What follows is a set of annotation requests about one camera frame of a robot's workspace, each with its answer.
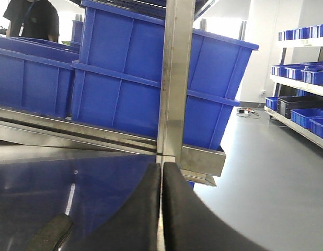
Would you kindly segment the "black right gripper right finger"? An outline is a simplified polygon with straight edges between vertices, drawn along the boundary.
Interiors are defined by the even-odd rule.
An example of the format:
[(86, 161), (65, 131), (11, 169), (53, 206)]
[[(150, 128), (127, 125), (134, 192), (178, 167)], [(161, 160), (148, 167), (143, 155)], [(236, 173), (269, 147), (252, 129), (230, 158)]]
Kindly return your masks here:
[(217, 217), (172, 162), (163, 166), (162, 212), (166, 250), (264, 250)]

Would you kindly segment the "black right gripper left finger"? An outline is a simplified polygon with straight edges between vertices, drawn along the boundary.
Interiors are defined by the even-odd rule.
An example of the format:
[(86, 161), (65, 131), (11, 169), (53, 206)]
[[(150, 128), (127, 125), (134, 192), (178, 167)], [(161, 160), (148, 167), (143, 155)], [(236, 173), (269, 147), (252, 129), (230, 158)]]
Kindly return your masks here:
[(128, 200), (100, 227), (68, 250), (156, 250), (161, 166), (149, 164)]

